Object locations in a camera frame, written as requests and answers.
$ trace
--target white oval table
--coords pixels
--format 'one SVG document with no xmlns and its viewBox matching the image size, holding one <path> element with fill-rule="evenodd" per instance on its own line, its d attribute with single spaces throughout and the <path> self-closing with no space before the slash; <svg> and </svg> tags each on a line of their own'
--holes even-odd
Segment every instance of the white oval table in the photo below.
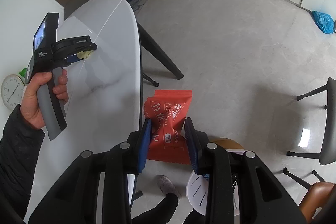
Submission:
<svg viewBox="0 0 336 224">
<path fill-rule="evenodd" d="M 142 75 L 132 8 L 126 0 L 88 1 L 58 27 L 57 40 L 82 35 L 89 35 L 98 49 L 85 61 L 66 68 L 68 127 L 53 141 L 44 138 L 26 222 L 83 150 L 108 151 L 127 140 L 129 133 L 139 130 Z"/>
</svg>

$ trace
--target black pants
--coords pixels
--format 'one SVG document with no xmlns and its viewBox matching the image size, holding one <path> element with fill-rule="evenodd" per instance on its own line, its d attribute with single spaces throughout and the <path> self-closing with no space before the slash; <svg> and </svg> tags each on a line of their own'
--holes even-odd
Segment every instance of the black pants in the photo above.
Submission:
<svg viewBox="0 0 336 224">
<path fill-rule="evenodd" d="M 166 224 L 172 218 L 178 203 L 178 197 L 173 193 L 169 193 L 153 209 L 133 218 L 132 224 Z M 192 212 L 184 220 L 183 224 L 204 224 L 204 221 L 204 215 L 192 210 Z"/>
</svg>

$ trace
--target shoe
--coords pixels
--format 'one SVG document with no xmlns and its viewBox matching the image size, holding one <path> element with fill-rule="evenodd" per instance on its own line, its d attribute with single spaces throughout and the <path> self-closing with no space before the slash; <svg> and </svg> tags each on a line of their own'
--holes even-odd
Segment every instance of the shoe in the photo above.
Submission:
<svg viewBox="0 0 336 224">
<path fill-rule="evenodd" d="M 169 193 L 173 193 L 174 195 L 176 195 L 178 197 L 178 199 L 181 198 L 180 193 L 176 190 L 173 183 L 166 176 L 163 176 L 163 175 L 158 176 L 157 186 L 159 187 L 159 189 L 161 190 L 161 192 L 164 195 L 169 194 Z"/>
</svg>

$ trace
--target hand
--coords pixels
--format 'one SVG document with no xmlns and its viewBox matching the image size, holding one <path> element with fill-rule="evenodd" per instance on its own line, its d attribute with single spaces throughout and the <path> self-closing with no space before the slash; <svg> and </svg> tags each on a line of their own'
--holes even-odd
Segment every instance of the hand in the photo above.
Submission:
<svg viewBox="0 0 336 224">
<path fill-rule="evenodd" d="M 62 71 L 62 75 L 58 78 L 58 85 L 53 88 L 54 94 L 60 100 L 64 101 L 64 104 L 69 100 L 67 92 L 67 78 L 68 72 Z M 45 126 L 42 113 L 37 102 L 36 92 L 40 86 L 46 84 L 53 74 L 51 72 L 38 72 L 31 79 L 27 85 L 26 91 L 23 95 L 21 102 L 21 114 L 23 118 L 35 129 L 41 129 Z"/>
</svg>

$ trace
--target red snack packet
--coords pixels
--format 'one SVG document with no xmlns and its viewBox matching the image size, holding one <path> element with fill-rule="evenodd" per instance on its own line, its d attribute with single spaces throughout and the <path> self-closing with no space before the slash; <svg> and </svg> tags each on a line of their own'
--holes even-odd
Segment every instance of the red snack packet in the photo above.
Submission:
<svg viewBox="0 0 336 224">
<path fill-rule="evenodd" d="M 146 118 L 152 119 L 152 139 L 147 159 L 190 164 L 182 126 L 192 98 L 191 90 L 155 90 L 144 104 Z"/>
</svg>

